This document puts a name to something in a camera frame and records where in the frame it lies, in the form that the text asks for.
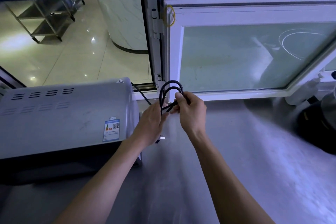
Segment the ventilation slot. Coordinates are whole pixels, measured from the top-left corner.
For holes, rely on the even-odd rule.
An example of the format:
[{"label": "ventilation slot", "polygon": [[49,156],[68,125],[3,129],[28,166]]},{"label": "ventilation slot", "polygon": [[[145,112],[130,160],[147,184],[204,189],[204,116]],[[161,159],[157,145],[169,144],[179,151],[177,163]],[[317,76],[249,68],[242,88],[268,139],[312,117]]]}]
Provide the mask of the ventilation slot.
[{"label": "ventilation slot", "polygon": [[17,109],[17,108],[8,108],[8,109],[5,109],[5,110],[1,113],[1,115],[2,115],[2,116],[5,116],[5,115],[12,115],[12,114],[15,113],[16,109]]},{"label": "ventilation slot", "polygon": [[41,91],[32,92],[32,93],[30,93],[29,98],[38,98],[41,95],[41,93],[42,93]]},{"label": "ventilation slot", "polygon": [[58,103],[56,106],[56,109],[63,109],[63,108],[68,108],[70,102],[63,102],[63,103]]},{"label": "ventilation slot", "polygon": [[39,111],[47,111],[47,110],[51,110],[52,107],[53,107],[53,104],[44,104],[44,105],[40,105]]},{"label": "ventilation slot", "polygon": [[27,112],[32,112],[34,110],[35,106],[25,106],[22,108],[20,113],[27,113]]},{"label": "ventilation slot", "polygon": [[49,90],[49,91],[47,91],[47,93],[45,94],[45,96],[46,97],[48,97],[48,96],[54,96],[54,95],[57,94],[57,91],[58,90]]},{"label": "ventilation slot", "polygon": [[73,92],[74,88],[64,89],[62,94],[71,94]]},{"label": "ventilation slot", "polygon": [[23,99],[24,95],[25,95],[25,93],[14,94],[11,100]]}]

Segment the black cable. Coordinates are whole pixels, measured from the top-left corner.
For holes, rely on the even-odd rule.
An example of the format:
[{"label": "black cable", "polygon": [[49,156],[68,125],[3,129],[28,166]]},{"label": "black cable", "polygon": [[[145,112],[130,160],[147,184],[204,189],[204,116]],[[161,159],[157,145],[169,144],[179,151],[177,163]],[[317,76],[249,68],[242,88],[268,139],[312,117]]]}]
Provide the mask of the black cable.
[{"label": "black cable", "polygon": [[[176,86],[172,86],[172,87],[169,87],[168,89],[165,90],[165,87],[170,84],[170,83],[176,83],[179,87],[176,87]],[[132,83],[132,86],[135,87],[139,92],[140,94],[143,96],[143,98],[147,101],[147,103],[149,105],[151,105],[151,103],[149,102],[149,100],[145,97],[145,95],[142,93],[142,91],[134,85],[134,83]],[[166,107],[163,107],[163,104],[164,104],[164,100],[166,98],[166,95],[167,93],[170,91],[170,90],[178,90],[179,93],[181,93],[183,95],[183,87],[182,85],[178,82],[178,81],[175,81],[175,80],[171,80],[171,81],[168,81],[166,82],[162,87],[161,87],[161,90],[160,90],[160,94],[159,94],[159,104],[160,104],[160,109],[161,109],[161,115],[162,115],[162,111],[163,110],[166,110],[166,112],[170,112],[171,109],[173,109],[173,107],[175,105],[177,105],[177,101],[175,100],[173,103],[170,103],[169,105],[167,105]]]}]

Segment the person's right hand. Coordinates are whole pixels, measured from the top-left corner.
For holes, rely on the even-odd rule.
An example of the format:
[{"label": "person's right hand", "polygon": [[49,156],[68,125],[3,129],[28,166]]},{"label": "person's right hand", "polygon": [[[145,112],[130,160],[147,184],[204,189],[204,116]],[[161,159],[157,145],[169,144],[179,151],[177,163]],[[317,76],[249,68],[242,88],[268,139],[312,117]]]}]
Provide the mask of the person's right hand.
[{"label": "person's right hand", "polygon": [[179,92],[175,94],[178,105],[175,105],[170,113],[180,113],[181,126],[189,138],[205,135],[207,107],[204,101],[191,92],[185,91],[183,94],[184,96]]}]

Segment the fingernail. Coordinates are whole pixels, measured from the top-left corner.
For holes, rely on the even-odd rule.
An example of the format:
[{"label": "fingernail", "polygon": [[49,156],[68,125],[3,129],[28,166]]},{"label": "fingernail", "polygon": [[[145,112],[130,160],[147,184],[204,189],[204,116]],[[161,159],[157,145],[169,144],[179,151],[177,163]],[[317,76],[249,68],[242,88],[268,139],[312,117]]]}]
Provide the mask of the fingernail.
[{"label": "fingernail", "polygon": [[175,93],[175,98],[176,98],[176,99],[179,99],[179,98],[183,98],[183,96],[182,96],[181,93],[176,92],[176,93]]}]

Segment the yellow string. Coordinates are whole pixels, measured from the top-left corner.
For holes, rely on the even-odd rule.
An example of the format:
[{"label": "yellow string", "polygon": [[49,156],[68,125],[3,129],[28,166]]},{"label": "yellow string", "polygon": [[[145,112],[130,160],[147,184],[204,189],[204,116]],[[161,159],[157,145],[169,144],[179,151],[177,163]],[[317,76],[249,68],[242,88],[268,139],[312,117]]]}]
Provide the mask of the yellow string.
[{"label": "yellow string", "polygon": [[[168,8],[170,8],[172,11],[173,11],[173,22],[171,22],[170,23],[170,25],[168,25],[167,23],[166,23],[166,14],[167,14],[167,12],[168,12]],[[174,11],[174,8],[171,6],[171,5],[166,5],[166,7],[165,7],[165,9],[164,9],[164,16],[163,16],[163,24],[166,26],[166,27],[171,27],[171,26],[173,26],[174,25],[174,23],[175,23],[175,11]]]}]

